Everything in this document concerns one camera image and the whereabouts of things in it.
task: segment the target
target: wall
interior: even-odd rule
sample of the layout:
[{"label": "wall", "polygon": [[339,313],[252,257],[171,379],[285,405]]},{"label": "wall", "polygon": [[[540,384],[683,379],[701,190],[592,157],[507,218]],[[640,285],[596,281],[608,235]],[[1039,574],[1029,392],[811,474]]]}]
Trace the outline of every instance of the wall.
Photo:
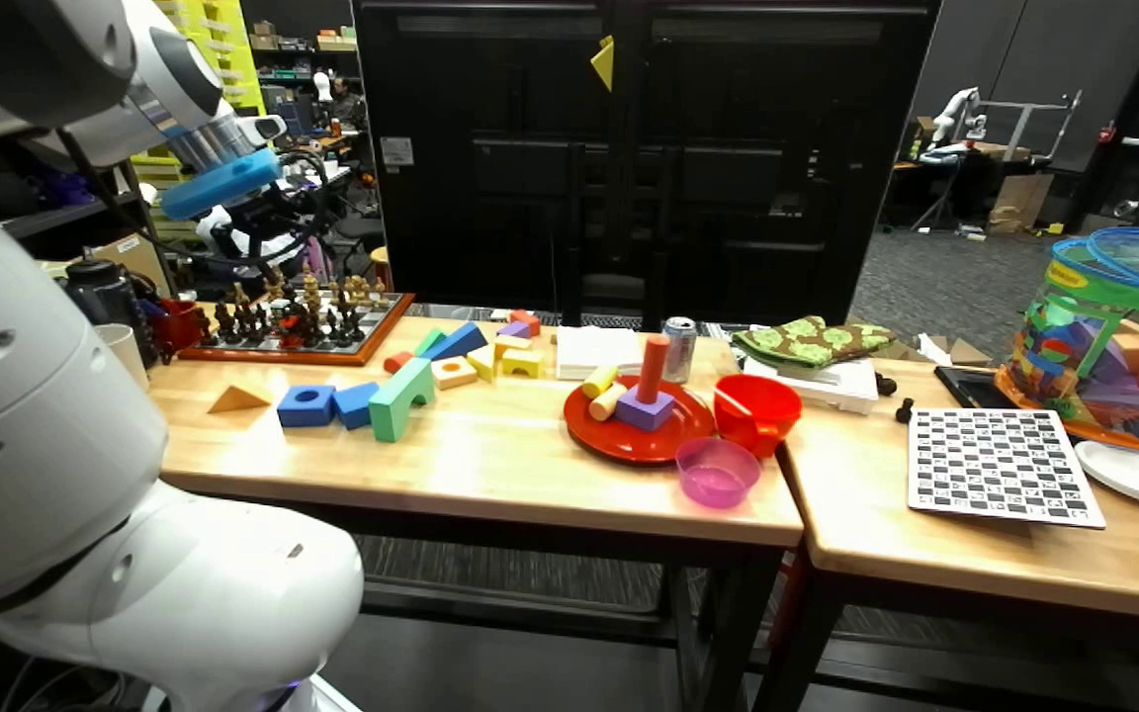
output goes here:
[{"label": "wall", "polygon": [[[1083,104],[1057,156],[1083,172],[1097,132],[1119,114],[1139,73],[1139,0],[945,0],[920,64],[915,114],[936,114],[961,87],[986,100],[1053,104],[1083,87]],[[1057,124],[1031,124],[1048,148]]]}]

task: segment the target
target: plastic bin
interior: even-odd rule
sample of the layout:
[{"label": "plastic bin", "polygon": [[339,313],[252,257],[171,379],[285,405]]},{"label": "plastic bin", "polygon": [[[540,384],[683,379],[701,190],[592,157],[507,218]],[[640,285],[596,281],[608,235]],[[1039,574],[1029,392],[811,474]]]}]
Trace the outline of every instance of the plastic bin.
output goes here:
[{"label": "plastic bin", "polygon": [[1073,434],[1139,450],[1139,224],[1053,247],[996,388]]}]

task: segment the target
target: wooden table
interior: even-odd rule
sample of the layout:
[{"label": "wooden table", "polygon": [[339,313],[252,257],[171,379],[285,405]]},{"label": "wooden table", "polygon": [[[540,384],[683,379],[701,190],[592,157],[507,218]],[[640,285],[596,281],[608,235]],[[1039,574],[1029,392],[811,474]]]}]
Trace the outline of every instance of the wooden table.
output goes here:
[{"label": "wooden table", "polygon": [[779,650],[759,712],[789,712],[813,678],[843,604],[1077,623],[1139,634],[1139,504],[1093,484],[1107,530],[1023,526],[905,508],[905,423],[895,409],[950,409],[928,364],[880,364],[899,396],[875,416],[805,410],[785,434],[785,479],[805,547],[785,579]]},{"label": "wooden table", "polygon": [[[683,708],[731,708],[779,559],[803,536],[775,463],[742,508],[704,512],[681,496],[672,467],[638,472],[580,450],[560,423],[572,384],[559,379],[439,392],[439,405],[411,416],[405,443],[345,427],[279,431],[273,410],[209,416],[228,384],[275,401],[289,384],[381,379],[381,360],[415,348],[426,329],[434,319],[406,318],[372,367],[153,367],[150,388],[171,423],[161,474],[201,496],[347,512],[347,526],[372,536],[706,566],[714,591],[704,642],[688,627],[681,642]],[[688,392],[706,396],[714,364],[714,346],[701,346]]]}]

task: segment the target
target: bottle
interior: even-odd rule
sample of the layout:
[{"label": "bottle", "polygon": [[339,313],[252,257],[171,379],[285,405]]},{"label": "bottle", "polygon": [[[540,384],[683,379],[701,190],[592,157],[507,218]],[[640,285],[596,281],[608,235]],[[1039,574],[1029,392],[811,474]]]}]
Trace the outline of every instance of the bottle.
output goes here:
[{"label": "bottle", "polygon": [[130,323],[140,339],[141,364],[158,364],[158,346],[141,319],[133,285],[128,272],[111,263],[74,263],[64,268],[66,272],[66,298],[88,313],[92,323]]}]

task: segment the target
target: table leg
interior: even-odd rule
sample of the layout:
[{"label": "table leg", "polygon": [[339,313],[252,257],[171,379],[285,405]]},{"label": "table leg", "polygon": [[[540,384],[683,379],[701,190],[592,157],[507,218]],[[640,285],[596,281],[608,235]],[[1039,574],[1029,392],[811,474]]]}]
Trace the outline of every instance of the table leg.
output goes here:
[{"label": "table leg", "polygon": [[741,708],[742,667],[775,587],[775,566],[741,566],[724,571],[714,580],[714,603],[704,608],[710,619],[704,667],[696,686],[696,712],[727,712]]},{"label": "table leg", "polygon": [[805,550],[797,550],[784,580],[772,659],[755,696],[755,712],[796,712],[803,704],[837,619],[843,594],[825,587]]}]

